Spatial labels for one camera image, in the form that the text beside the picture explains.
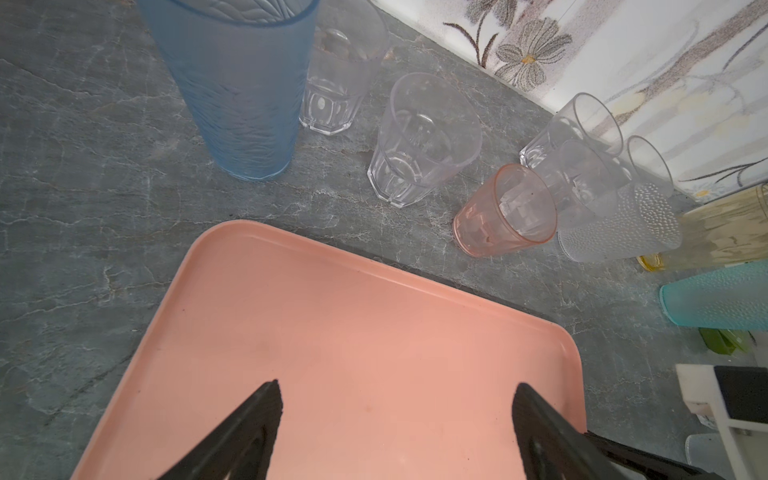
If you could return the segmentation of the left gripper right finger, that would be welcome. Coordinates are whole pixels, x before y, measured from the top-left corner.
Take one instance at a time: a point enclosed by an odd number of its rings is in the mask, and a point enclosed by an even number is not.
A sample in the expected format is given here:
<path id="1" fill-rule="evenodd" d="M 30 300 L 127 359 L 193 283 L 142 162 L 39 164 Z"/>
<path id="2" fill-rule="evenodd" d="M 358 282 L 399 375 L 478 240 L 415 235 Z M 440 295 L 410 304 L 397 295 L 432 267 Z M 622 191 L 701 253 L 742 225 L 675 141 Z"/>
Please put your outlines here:
<path id="1" fill-rule="evenodd" d="M 515 391 L 511 417 L 527 479 L 623 479 L 531 385 Z"/>

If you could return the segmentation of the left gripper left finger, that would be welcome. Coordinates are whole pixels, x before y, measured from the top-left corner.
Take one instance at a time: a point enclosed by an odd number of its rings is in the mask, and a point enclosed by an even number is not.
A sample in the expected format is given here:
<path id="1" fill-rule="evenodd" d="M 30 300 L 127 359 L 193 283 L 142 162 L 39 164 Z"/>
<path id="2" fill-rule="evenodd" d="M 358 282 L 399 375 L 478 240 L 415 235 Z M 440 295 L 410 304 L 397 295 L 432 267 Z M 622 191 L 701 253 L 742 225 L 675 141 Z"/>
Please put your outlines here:
<path id="1" fill-rule="evenodd" d="M 263 383 L 161 477 L 264 480 L 282 412 L 278 381 Z"/>

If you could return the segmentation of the pink plastic tray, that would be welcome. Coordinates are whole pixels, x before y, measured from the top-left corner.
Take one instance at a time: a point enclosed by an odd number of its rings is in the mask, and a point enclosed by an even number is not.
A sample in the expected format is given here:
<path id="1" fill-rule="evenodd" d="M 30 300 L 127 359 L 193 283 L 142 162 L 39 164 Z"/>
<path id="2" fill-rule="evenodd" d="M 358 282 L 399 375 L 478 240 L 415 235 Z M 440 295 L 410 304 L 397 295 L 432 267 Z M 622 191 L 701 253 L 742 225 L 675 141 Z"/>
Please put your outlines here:
<path id="1" fill-rule="evenodd" d="M 273 380 L 272 479 L 520 479 L 520 383 L 587 428 L 563 327 L 237 220 L 191 245 L 74 477 L 155 479 Z"/>

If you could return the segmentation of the tall teal plastic cup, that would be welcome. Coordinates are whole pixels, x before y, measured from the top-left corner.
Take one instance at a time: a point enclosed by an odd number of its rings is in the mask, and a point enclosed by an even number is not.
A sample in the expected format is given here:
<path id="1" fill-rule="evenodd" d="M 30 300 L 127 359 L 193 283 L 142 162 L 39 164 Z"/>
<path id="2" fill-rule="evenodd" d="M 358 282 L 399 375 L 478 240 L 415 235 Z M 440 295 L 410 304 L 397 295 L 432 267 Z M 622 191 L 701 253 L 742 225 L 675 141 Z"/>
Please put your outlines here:
<path id="1" fill-rule="evenodd" d="M 663 314 L 682 327 L 765 331 L 765 260 L 695 275 L 659 289 Z"/>

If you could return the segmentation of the tall yellow plastic cup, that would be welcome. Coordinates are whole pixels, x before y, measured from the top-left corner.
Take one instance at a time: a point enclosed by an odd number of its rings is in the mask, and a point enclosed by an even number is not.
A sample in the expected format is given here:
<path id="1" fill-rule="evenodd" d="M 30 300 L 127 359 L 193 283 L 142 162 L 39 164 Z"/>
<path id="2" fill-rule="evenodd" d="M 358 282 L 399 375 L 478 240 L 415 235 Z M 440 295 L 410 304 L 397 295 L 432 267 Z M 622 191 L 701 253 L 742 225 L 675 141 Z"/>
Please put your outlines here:
<path id="1" fill-rule="evenodd" d="M 767 258 L 767 185 L 720 198 L 678 217 L 679 248 L 639 256 L 649 272 L 724 267 Z"/>

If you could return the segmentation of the tall blue plastic cup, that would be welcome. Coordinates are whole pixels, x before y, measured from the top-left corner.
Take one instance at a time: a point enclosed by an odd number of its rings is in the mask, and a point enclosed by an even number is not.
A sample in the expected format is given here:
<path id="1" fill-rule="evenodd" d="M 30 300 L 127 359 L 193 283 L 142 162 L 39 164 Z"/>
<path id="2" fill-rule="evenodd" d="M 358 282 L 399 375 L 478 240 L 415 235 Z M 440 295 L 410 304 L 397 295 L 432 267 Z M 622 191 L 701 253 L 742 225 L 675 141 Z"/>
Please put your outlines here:
<path id="1" fill-rule="evenodd" d="M 138 7 L 216 164 L 247 181 L 281 174 L 299 132 L 318 2 Z"/>

